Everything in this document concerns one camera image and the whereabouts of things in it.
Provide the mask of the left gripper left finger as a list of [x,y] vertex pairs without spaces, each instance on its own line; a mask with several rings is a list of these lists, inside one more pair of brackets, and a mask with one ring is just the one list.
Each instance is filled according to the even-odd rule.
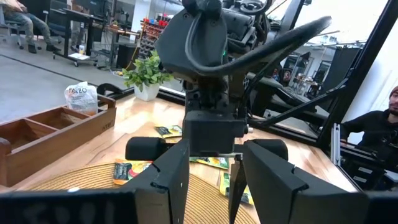
[[152,162],[123,185],[134,196],[134,223],[183,223],[189,183],[188,141],[130,139],[125,158]]

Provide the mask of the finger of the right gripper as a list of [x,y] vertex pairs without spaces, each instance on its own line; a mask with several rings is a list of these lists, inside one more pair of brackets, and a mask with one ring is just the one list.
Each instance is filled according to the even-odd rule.
[[229,223],[234,224],[244,189],[247,186],[242,155],[235,155],[229,181]]

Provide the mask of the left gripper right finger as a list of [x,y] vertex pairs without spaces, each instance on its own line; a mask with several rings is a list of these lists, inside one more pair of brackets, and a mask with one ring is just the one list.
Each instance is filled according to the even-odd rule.
[[364,223],[368,198],[320,179],[252,141],[243,163],[261,223]]

